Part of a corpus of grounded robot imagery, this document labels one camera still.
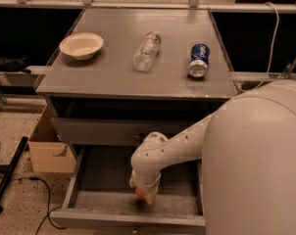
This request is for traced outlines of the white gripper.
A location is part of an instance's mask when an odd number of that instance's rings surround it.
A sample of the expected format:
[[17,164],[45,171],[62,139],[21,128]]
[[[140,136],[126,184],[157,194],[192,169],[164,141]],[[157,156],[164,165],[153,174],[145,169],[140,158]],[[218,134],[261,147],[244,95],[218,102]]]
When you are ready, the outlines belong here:
[[160,179],[160,172],[143,174],[133,170],[129,179],[129,186],[132,189],[139,188],[142,190],[146,203],[151,206],[156,201]]

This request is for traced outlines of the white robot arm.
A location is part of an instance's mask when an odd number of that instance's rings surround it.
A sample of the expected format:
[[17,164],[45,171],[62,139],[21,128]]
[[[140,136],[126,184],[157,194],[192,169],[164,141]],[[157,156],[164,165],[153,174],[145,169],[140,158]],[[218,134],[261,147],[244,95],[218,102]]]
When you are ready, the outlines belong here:
[[195,160],[206,235],[296,235],[296,81],[240,94],[171,139],[149,134],[129,184],[152,204],[162,169]]

